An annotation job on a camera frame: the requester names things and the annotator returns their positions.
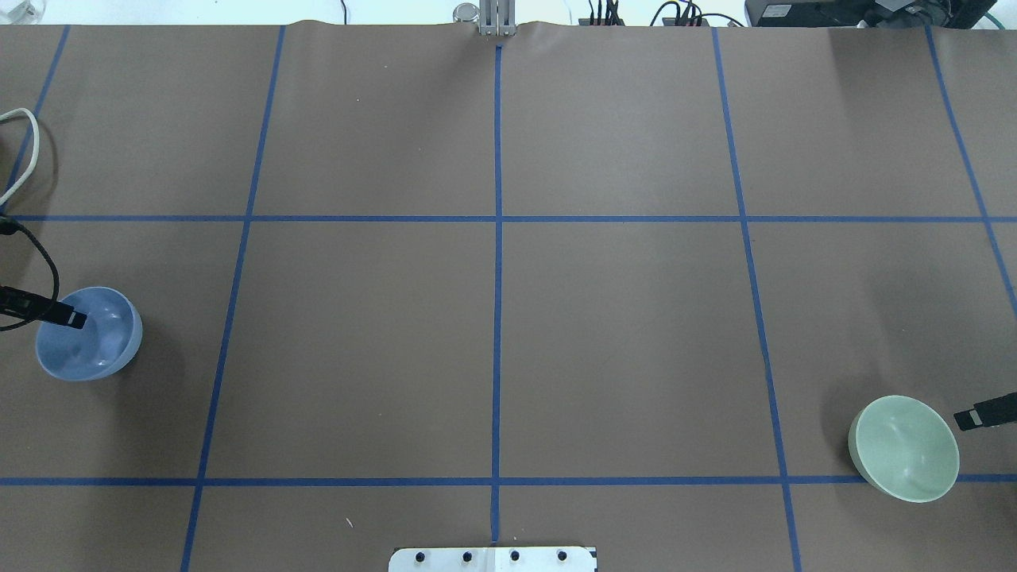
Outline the blue bowl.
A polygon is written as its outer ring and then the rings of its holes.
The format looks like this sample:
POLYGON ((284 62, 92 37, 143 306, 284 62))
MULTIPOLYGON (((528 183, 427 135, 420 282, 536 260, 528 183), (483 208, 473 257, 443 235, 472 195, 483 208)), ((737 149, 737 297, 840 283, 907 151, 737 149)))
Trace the blue bowl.
POLYGON ((137 355, 143 338, 141 312, 120 291, 92 286, 60 302, 83 325, 40 326, 35 351, 45 373, 62 381, 97 381, 119 373, 137 355))

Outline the green bowl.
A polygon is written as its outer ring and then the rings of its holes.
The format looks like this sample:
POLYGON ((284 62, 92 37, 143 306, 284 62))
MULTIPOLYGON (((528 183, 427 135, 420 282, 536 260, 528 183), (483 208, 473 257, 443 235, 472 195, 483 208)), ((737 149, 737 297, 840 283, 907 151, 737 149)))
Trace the green bowl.
POLYGON ((954 432, 926 403, 909 396, 869 403, 851 421, 847 445, 868 484, 903 502, 941 499, 959 477, 954 432))

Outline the small metal cup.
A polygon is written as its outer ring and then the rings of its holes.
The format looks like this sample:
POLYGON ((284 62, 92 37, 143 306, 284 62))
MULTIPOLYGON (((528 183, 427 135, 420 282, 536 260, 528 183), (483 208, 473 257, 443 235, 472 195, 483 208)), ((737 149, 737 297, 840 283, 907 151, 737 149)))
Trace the small metal cup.
POLYGON ((462 2, 453 9, 453 22, 476 23, 479 17, 480 10, 473 3, 462 2))

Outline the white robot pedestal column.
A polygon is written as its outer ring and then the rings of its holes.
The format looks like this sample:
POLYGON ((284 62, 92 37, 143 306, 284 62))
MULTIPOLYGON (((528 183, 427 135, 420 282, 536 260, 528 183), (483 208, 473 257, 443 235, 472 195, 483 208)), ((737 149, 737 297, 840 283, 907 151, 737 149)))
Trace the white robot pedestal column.
POLYGON ((594 547, 407 547, 388 571, 597 571, 594 547))

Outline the aluminium frame post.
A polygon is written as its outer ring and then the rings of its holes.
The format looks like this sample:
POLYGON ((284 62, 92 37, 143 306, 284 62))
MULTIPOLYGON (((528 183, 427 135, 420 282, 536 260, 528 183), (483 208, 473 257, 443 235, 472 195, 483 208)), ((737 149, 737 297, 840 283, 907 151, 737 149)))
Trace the aluminium frame post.
POLYGON ((481 37, 515 36, 516 1, 515 0, 481 0, 477 1, 478 32, 481 37))

